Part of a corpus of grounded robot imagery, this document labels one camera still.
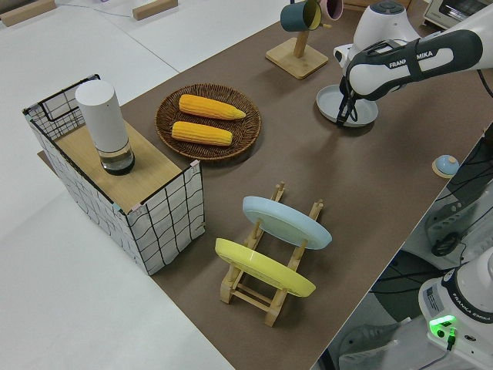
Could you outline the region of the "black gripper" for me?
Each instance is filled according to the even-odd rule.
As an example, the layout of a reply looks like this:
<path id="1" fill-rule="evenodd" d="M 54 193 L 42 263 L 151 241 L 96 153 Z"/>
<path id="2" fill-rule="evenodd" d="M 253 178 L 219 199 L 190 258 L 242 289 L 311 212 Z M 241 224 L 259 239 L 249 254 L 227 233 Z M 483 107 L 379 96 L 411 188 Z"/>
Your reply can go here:
<path id="1" fill-rule="evenodd" d="M 355 101 L 359 99 L 359 95 L 354 91 L 346 76 L 342 76 L 340 81 L 340 92 L 343 99 L 341 100 L 337 114 L 336 125 L 338 127 L 342 127 L 347 122 L 347 117 L 352 123 L 356 123 L 358 120 Z"/>

